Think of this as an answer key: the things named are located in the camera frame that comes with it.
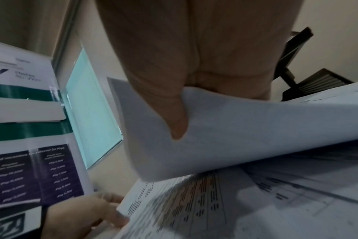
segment hand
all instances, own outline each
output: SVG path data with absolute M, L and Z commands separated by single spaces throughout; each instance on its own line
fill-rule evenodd
M 129 219 L 111 203 L 121 203 L 122 196 L 95 193 L 71 198 L 48 208 L 41 239 L 80 239 L 90 233 L 92 226 L 106 220 L 122 227 Z
M 108 38 L 140 96 L 179 139 L 184 86 L 268 99 L 302 0 L 97 0 Z

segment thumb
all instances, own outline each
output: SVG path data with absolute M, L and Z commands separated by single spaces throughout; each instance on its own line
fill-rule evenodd
M 100 202 L 98 212 L 101 219 L 112 223 L 117 228 L 123 227 L 129 222 L 129 218 L 127 216 L 122 215 L 116 210 L 115 206 L 104 200 Z
M 156 94 L 147 94 L 134 87 L 145 102 L 157 112 L 166 122 L 170 129 L 173 139 L 180 139 L 188 128 L 187 113 L 180 95 L 177 96 L 157 96 Z

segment chair backrest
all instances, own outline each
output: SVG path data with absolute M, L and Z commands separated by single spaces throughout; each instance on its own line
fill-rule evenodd
M 281 74 L 283 74 L 288 65 L 292 62 L 293 58 L 297 55 L 300 51 L 301 47 L 307 42 L 313 33 L 310 28 L 305 28 L 292 38 L 288 40 L 286 43 L 285 49 L 283 54 L 280 57 L 280 60 L 275 69 L 275 76 L 273 79 L 278 78 Z
M 290 88 L 284 91 L 282 94 L 282 101 L 296 99 L 352 83 L 352 81 L 327 69 L 321 69 L 320 71 L 298 83 L 296 88 Z

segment green banner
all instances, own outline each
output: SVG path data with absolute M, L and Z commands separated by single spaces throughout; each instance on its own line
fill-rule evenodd
M 62 102 L 59 91 L 31 89 L 12 85 L 0 85 L 0 97 Z M 0 141 L 72 133 L 73 130 L 66 111 L 65 115 L 66 119 L 60 122 L 1 123 Z

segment window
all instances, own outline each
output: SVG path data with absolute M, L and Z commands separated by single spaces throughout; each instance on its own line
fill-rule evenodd
M 63 91 L 63 100 L 89 169 L 120 143 L 123 136 L 84 49 Z

